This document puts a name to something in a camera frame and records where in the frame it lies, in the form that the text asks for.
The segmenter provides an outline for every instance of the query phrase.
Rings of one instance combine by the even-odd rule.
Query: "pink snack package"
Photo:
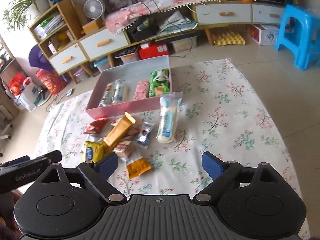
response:
[[[133,97],[133,101],[145,99],[148,97],[149,93],[149,81],[140,81],[137,84],[136,92]]]

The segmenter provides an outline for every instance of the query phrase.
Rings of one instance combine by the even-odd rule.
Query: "white paper bag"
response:
[[[39,101],[37,100],[38,97],[41,95],[38,94],[37,86],[30,81],[28,85],[23,85],[22,93],[16,96],[16,99],[29,111],[32,111],[37,107],[36,103]]]

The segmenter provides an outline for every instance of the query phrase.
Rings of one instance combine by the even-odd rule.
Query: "white drawer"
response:
[[[90,59],[99,57],[105,53],[127,46],[128,42],[124,33],[112,35],[108,29],[104,29],[81,41],[81,44]]]
[[[79,45],[75,44],[50,59],[50,63],[60,74],[86,60],[87,59],[81,51]]]
[[[200,25],[217,23],[238,23],[252,22],[250,4],[208,4],[209,9],[204,5],[197,5],[197,17]]]
[[[254,23],[280,24],[284,8],[268,5],[252,5]]]

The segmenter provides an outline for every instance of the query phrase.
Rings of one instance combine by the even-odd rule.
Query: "snack package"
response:
[[[108,118],[107,117],[102,117],[97,120],[94,120],[92,123],[90,123],[85,132],[87,134],[99,134],[101,133],[104,125],[107,123]]]
[[[155,123],[145,122],[137,138],[137,143],[143,146],[146,150],[149,147],[150,133],[154,125]]]
[[[161,96],[170,92],[169,69],[161,69],[151,73],[149,97]]]
[[[120,140],[113,152],[115,152],[120,158],[130,158],[132,152],[134,151],[134,137],[135,135],[131,135]]]
[[[182,92],[175,92],[160,97],[161,120],[157,136],[159,143],[170,143],[174,139],[182,95]]]
[[[140,81],[137,84],[136,92],[133,97],[133,101],[145,99],[148,97],[149,93],[149,81]]]
[[[115,127],[115,126],[118,124],[118,122],[122,119],[122,117],[123,117],[123,116],[121,116],[121,117],[119,117],[119,118],[117,118],[117,119],[112,120],[110,124],[111,124],[113,127]]]
[[[121,79],[116,80],[115,82],[115,93],[112,98],[112,104],[123,103],[127,100],[127,85],[123,84]]]
[[[84,146],[85,146],[84,161],[93,161],[96,163],[103,158],[104,156],[103,143],[85,141]]]
[[[135,147],[131,158],[126,161],[126,166],[129,179],[140,176],[142,173],[145,173],[152,168],[146,159],[142,157],[139,147]]]
[[[136,120],[127,112],[121,118],[118,124],[111,130],[111,132],[104,138],[104,143],[107,145],[108,150],[112,151],[118,142],[124,137],[130,127],[136,123]]]
[[[104,92],[102,99],[99,103],[99,107],[111,105],[111,101],[115,93],[113,87],[114,87],[114,83],[110,83],[107,85],[106,91]]]

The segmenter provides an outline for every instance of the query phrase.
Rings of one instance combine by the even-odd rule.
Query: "pink blanket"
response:
[[[145,1],[144,4],[142,2],[138,2],[109,14],[106,17],[106,27],[113,35],[115,35],[134,22],[137,17],[156,13],[159,9],[162,11],[202,1],[208,0],[154,0],[154,2],[152,0],[148,0]]]

